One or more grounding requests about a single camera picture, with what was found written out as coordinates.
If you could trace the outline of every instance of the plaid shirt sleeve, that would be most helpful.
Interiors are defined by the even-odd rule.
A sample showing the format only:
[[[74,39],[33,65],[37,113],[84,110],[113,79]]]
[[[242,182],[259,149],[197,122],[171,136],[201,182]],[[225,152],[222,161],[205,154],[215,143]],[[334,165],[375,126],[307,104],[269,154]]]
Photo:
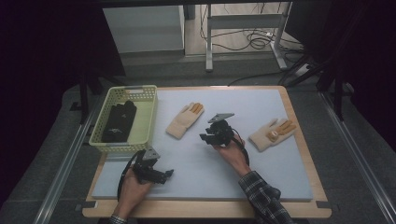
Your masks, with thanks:
[[[253,206],[258,223],[294,223],[288,211],[279,202],[280,191],[267,184],[255,171],[239,180],[239,185]]]

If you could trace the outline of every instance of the metal stand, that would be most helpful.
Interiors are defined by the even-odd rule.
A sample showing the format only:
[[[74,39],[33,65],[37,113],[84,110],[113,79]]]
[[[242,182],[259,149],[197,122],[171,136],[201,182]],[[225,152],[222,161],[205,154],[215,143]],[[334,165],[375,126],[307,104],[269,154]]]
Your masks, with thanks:
[[[279,50],[279,41],[289,16],[291,2],[288,2],[282,14],[265,15],[220,15],[212,16],[212,7],[207,5],[207,40],[206,40],[206,72],[213,71],[212,30],[247,29],[247,28],[278,28],[275,41],[270,43],[281,70],[286,70],[285,60]]]

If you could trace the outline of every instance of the black curtain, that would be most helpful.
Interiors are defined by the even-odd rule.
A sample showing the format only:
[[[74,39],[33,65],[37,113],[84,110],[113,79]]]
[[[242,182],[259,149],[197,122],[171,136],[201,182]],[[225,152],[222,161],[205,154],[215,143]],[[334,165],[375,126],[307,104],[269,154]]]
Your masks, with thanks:
[[[2,203],[49,133],[64,92],[81,74],[125,74],[99,6],[1,1],[0,22]]]
[[[394,1],[372,1],[341,62],[352,103],[396,151],[395,10]]]

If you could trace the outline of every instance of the gray floor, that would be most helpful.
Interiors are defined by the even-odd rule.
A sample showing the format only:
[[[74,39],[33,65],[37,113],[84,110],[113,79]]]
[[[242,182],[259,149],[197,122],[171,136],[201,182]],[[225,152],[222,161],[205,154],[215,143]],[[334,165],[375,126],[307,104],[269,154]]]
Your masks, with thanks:
[[[154,84],[172,86],[225,86],[276,85],[280,72],[271,54],[216,55],[214,72],[205,72],[203,57],[169,55],[122,55],[127,77],[119,77],[128,85]],[[305,223],[390,223],[383,215],[376,197],[367,185],[359,166],[351,156],[342,135],[331,119],[328,107],[315,88],[317,77],[312,77],[294,88],[288,88],[294,111],[304,133],[319,178],[332,206],[332,216],[327,219],[309,219]],[[106,88],[113,84],[101,79]],[[90,104],[103,101],[90,94]],[[33,223],[63,157],[67,156],[71,142],[80,126],[79,111],[70,111],[79,101],[78,87],[64,94],[63,107],[46,141],[35,160],[14,189],[0,211],[0,223]],[[396,155],[381,136],[350,103],[343,100],[345,125],[361,153],[368,161],[381,186],[392,201],[396,201]],[[81,214],[100,153],[86,144],[85,137],[67,181],[61,189],[59,200],[49,213],[49,223],[98,223],[96,218]],[[248,223],[249,220],[196,220],[196,219],[144,219],[140,223]]]

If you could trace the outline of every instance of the black object in basket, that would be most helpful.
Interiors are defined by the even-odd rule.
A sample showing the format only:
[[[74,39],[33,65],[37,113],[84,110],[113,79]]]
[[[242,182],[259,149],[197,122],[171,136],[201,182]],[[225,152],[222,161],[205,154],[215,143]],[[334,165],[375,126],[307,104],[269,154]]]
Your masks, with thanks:
[[[126,142],[134,124],[136,109],[132,101],[126,101],[124,105],[111,106],[107,124],[103,130],[102,142]]]

